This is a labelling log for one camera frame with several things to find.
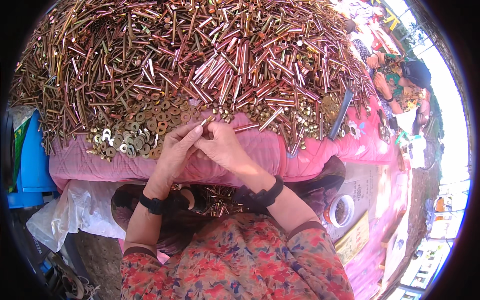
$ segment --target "green floral shirt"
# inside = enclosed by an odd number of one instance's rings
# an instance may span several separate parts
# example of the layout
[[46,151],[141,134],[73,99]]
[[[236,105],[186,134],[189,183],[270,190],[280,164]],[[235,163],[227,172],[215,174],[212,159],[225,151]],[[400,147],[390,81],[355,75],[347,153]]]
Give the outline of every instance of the green floral shirt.
[[377,68],[377,71],[385,75],[390,92],[403,112],[407,112],[421,105],[423,90],[417,86],[401,86],[398,84],[402,77],[400,64],[404,61],[409,60],[401,55],[385,54],[385,65]]

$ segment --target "black watch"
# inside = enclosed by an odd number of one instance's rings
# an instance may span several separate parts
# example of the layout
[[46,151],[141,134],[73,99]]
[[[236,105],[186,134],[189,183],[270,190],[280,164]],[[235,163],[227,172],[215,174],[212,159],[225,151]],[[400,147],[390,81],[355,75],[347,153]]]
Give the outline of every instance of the black watch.
[[154,215],[163,215],[165,213],[165,201],[162,201],[157,198],[150,199],[142,193],[140,196],[139,202],[148,208],[148,212]]

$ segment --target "plastic container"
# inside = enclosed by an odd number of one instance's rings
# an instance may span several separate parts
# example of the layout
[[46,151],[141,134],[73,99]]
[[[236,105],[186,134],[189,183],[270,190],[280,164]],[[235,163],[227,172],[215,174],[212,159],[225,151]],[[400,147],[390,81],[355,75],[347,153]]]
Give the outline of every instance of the plastic container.
[[[336,207],[340,202],[343,202],[344,204],[345,217],[342,221],[337,222]],[[325,221],[332,224],[333,226],[340,228],[348,225],[348,223],[352,221],[354,213],[355,213],[355,202],[353,202],[352,197],[347,194],[341,194],[341,195],[338,195],[332,201],[332,203],[325,208],[324,219]]]

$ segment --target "sky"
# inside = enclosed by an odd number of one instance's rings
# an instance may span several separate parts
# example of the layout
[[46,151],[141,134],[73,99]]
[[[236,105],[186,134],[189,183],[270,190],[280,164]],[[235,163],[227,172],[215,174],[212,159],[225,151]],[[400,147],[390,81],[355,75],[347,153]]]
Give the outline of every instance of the sky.
[[[407,10],[403,0],[385,0],[398,16]],[[408,11],[400,21],[404,24],[415,22],[412,13]],[[419,59],[423,59],[432,74],[432,88],[442,110],[445,137],[442,142],[445,145],[442,156],[442,180],[441,184],[468,179],[465,166],[468,164],[468,138],[465,113],[463,111],[460,95],[456,88],[452,75],[445,64],[437,48],[431,47],[432,42],[428,39],[425,45],[413,49]]]

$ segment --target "sleeve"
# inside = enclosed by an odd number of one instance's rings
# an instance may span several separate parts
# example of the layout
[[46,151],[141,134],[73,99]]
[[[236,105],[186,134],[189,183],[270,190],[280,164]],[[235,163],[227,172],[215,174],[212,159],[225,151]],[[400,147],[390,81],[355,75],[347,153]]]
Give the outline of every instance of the sleeve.
[[161,288],[156,282],[163,283],[160,268],[160,262],[150,250],[142,247],[128,248],[120,263],[120,298],[148,299],[149,293]]
[[399,62],[402,59],[404,59],[403,56],[397,55],[397,54],[390,54],[390,53],[385,53],[384,54],[384,59],[385,59],[385,65],[389,65],[392,62]]
[[289,258],[291,267],[319,298],[354,299],[332,240],[320,223],[306,222],[293,230],[288,237],[287,247],[292,254]]

